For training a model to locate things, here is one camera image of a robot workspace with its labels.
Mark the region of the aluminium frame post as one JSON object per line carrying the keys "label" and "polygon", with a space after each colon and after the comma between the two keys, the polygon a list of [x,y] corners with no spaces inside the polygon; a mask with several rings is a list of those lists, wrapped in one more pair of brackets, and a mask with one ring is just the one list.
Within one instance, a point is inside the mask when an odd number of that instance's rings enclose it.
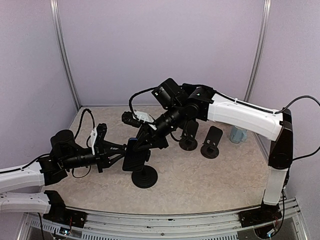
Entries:
{"label": "aluminium frame post", "polygon": [[256,46],[255,55],[253,58],[253,64],[249,76],[249,82],[247,85],[247,89],[244,95],[244,100],[248,102],[252,96],[254,85],[256,82],[260,61],[263,55],[263,49],[265,44],[265,39],[268,31],[268,23],[270,18],[270,11],[271,11],[271,0],[264,0],[263,1],[263,11],[262,11],[262,18],[260,23],[258,41]]}
{"label": "aluminium frame post", "polygon": [[63,29],[62,29],[60,12],[59,12],[59,4],[57,0],[50,0],[49,2],[50,2],[53,25],[55,29],[55,35],[57,38],[57,44],[58,44],[64,72],[66,75],[67,84],[69,86],[69,90],[70,90],[75,108],[77,111],[79,111],[82,105],[81,105],[81,101],[80,101],[80,98],[76,89],[76,85],[72,76],[67,49],[64,42]]}

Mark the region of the black pole phone stand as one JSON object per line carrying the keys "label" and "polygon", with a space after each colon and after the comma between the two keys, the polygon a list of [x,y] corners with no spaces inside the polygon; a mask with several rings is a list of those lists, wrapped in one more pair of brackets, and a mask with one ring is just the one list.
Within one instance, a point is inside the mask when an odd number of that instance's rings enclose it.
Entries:
{"label": "black pole phone stand", "polygon": [[132,171],[131,180],[133,184],[141,189],[148,189],[158,181],[158,173],[155,168],[145,163],[149,161],[151,151],[146,150],[138,162],[138,166]]}

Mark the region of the black folding stand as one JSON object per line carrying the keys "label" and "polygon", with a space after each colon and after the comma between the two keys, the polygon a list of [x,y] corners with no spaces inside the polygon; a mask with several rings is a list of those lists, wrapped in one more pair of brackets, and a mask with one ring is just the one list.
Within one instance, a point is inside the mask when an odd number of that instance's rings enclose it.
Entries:
{"label": "black folding stand", "polygon": [[181,140],[179,146],[185,151],[193,151],[197,148],[198,142],[196,134],[199,128],[199,123],[191,119],[187,121],[182,127]]}
{"label": "black folding stand", "polygon": [[200,153],[207,159],[214,159],[219,155],[218,144],[222,138],[223,131],[211,126],[200,149]]}

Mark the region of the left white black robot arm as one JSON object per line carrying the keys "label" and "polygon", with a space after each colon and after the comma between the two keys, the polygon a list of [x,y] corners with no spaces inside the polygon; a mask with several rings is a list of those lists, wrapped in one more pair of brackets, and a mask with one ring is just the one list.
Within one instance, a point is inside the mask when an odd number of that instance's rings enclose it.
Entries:
{"label": "left white black robot arm", "polygon": [[126,145],[106,141],[106,132],[93,132],[92,147],[81,147],[71,130],[59,131],[50,139],[50,153],[37,157],[26,165],[0,171],[0,211],[2,213],[51,214],[63,223],[70,211],[57,191],[17,193],[27,187],[54,185],[68,176],[71,169],[96,165],[98,172],[111,167],[126,153]]}

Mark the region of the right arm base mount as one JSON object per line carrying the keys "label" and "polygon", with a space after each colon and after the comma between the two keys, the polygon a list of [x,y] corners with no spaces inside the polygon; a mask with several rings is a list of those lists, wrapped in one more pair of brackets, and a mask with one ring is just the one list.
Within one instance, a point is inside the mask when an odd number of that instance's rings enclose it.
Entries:
{"label": "right arm base mount", "polygon": [[260,225],[268,222],[275,221],[282,218],[280,210],[262,210],[261,208],[255,208],[251,210],[245,210],[238,213],[240,224],[242,228]]}

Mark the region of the blue phone black screen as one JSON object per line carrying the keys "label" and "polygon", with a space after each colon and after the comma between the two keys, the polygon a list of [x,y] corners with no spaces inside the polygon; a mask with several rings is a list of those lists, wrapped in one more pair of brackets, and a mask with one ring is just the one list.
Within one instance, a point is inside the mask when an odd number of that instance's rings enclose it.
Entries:
{"label": "blue phone black screen", "polygon": [[126,153],[123,159],[122,170],[125,172],[140,172],[148,156],[148,150],[134,151],[136,138],[130,138],[127,142]]}

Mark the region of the front aluminium rail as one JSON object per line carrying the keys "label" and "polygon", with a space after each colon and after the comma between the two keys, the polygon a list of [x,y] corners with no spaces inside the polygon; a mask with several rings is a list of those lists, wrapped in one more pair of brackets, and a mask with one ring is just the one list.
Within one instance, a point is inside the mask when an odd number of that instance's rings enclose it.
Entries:
{"label": "front aluminium rail", "polygon": [[67,226],[27,213],[22,218],[18,240],[257,240],[257,234],[280,224],[269,240],[310,239],[295,198],[280,202],[284,219],[243,227],[240,212],[233,209],[209,213],[143,215],[87,210],[83,227]]}

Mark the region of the light blue mug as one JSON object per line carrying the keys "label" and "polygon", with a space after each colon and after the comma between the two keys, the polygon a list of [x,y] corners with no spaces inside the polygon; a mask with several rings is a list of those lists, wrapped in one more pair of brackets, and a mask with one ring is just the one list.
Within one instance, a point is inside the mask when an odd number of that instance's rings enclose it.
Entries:
{"label": "light blue mug", "polygon": [[230,131],[229,140],[234,144],[245,142],[248,138],[247,130],[233,126]]}

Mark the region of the left aluminium frame post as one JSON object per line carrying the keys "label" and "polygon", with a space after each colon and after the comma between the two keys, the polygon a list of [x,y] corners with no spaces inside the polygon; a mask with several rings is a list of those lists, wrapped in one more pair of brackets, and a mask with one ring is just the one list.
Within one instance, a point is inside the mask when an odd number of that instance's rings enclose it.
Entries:
{"label": "left aluminium frame post", "polygon": [[67,49],[64,42],[63,29],[62,29],[60,12],[59,12],[59,4],[57,0],[50,0],[49,2],[50,2],[53,25],[55,29],[55,35],[57,38],[57,44],[58,44],[64,72],[66,75],[67,84],[69,86],[69,90],[70,90],[75,108],[77,111],[79,111],[82,105],[81,105],[81,101],[80,101],[80,98],[76,89],[76,85],[72,76]]}

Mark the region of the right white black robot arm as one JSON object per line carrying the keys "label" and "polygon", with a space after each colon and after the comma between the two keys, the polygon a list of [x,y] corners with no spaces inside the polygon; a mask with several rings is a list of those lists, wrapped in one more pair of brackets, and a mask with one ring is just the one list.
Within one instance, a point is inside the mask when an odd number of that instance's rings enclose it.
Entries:
{"label": "right white black robot arm", "polygon": [[168,146],[167,135],[189,120],[220,122],[249,130],[271,141],[268,157],[269,176],[256,218],[266,222],[276,212],[287,172],[293,163],[293,127],[289,109],[276,110],[228,97],[212,87],[184,83],[172,78],[150,88],[166,110],[151,121],[146,113],[134,113],[142,123],[133,147],[135,151]]}

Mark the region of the right aluminium frame post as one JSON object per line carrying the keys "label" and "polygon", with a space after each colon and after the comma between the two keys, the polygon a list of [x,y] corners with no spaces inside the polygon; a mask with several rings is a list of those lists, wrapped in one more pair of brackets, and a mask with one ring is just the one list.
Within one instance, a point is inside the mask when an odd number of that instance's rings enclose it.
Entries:
{"label": "right aluminium frame post", "polygon": [[262,11],[262,18],[260,23],[258,41],[256,46],[255,55],[253,58],[253,64],[249,76],[249,82],[247,85],[247,89],[244,95],[244,100],[248,102],[252,96],[254,85],[256,82],[260,61],[263,55],[263,49],[265,44],[265,39],[268,31],[268,23],[270,18],[270,11],[271,11],[271,0],[264,0],[263,1],[263,11]]}

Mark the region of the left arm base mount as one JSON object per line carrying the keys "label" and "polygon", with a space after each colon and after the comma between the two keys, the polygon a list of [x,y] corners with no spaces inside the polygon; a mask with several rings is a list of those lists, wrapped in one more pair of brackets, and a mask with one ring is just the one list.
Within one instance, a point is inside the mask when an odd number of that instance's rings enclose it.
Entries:
{"label": "left arm base mount", "polygon": [[49,212],[43,215],[43,218],[54,223],[68,225],[69,227],[83,228],[87,213],[62,206],[52,206]]}

